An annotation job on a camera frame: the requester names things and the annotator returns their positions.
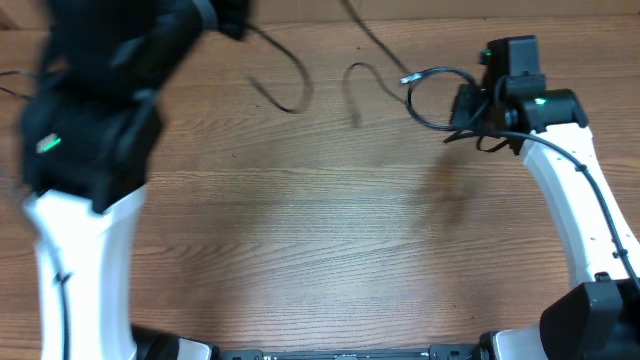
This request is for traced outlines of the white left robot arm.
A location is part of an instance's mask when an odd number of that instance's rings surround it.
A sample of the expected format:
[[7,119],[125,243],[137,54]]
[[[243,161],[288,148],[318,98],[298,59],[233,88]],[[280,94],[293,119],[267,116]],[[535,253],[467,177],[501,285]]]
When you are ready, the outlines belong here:
[[131,252],[163,85],[207,31],[243,38],[241,0],[50,0],[37,90],[20,118],[45,359],[209,359],[134,326]]

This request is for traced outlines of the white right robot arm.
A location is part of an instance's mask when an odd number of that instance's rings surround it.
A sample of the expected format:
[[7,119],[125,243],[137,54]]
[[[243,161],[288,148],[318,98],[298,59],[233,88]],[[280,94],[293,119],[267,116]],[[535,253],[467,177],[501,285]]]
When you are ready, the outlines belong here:
[[451,118],[502,137],[542,190],[565,253],[569,292],[538,322],[481,338],[482,359],[636,359],[639,242],[599,165],[578,97],[550,90],[533,36],[488,43],[479,89],[463,85]]

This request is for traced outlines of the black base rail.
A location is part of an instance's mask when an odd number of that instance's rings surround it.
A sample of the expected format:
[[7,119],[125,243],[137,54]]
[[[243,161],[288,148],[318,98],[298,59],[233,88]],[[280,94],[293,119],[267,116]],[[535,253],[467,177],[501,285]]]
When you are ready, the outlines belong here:
[[489,352],[473,344],[436,344],[425,349],[263,352],[218,350],[215,360],[488,360]]

